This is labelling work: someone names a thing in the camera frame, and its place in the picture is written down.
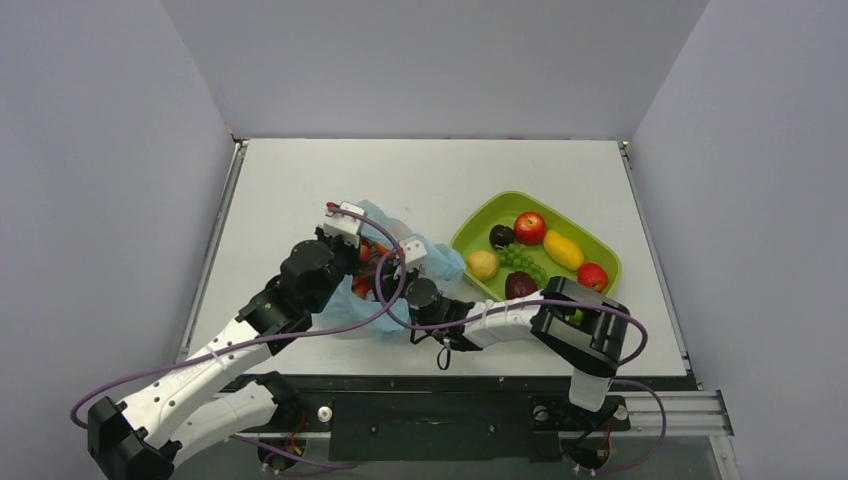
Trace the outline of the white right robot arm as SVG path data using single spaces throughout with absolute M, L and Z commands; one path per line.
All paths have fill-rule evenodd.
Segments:
M 417 274 L 406 281 L 401 294 L 409 318 L 401 326 L 434 339 L 446 354 L 537 340 L 569 363 L 573 374 L 564 413 L 578 427 L 603 415 L 619 367 L 647 345 L 646 328 L 624 305 L 566 277 L 555 276 L 523 297 L 476 303 L 445 297 Z

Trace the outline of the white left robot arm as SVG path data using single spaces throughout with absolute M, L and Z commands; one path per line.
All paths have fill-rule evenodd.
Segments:
M 234 393 L 217 394 L 246 370 L 312 326 L 345 276 L 359 266 L 360 237 L 317 229 L 298 243 L 279 275 L 175 369 L 120 401 L 104 397 L 88 410 L 88 451 L 109 479 L 167 479 L 199 451 L 245 429 L 291 427 L 294 389 L 279 374 L 256 377 Z

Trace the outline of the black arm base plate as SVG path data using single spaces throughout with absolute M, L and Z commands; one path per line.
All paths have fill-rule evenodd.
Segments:
M 249 433 L 326 440 L 335 462 L 559 461 L 575 448 L 608 446 L 610 433 L 635 430 L 621 392 L 587 413 L 569 404 L 565 376 L 281 378 L 283 413 Z

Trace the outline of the blue printed plastic bag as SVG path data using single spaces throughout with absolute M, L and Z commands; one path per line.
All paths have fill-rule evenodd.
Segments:
M 364 210 L 367 217 L 389 231 L 393 238 L 400 243 L 405 243 L 407 240 L 421 242 L 427 252 L 427 256 L 421 264 L 424 276 L 433 280 L 444 293 L 451 293 L 456 289 L 465 272 L 464 260 L 457 250 L 444 243 L 430 241 L 404 222 L 388 216 L 380 207 L 369 200 L 360 200 L 356 205 Z M 352 292 L 352 287 L 353 281 L 350 279 L 344 280 L 338 286 L 325 309 L 313 317 L 316 328 L 348 327 L 360 323 L 380 311 L 382 305 L 376 300 L 373 293 L 369 292 L 364 299 L 361 299 Z M 379 340 L 390 340 L 400 335 L 403 330 L 404 328 L 401 325 L 384 313 L 365 325 L 361 333 L 350 331 L 341 336 L 352 339 L 370 335 Z

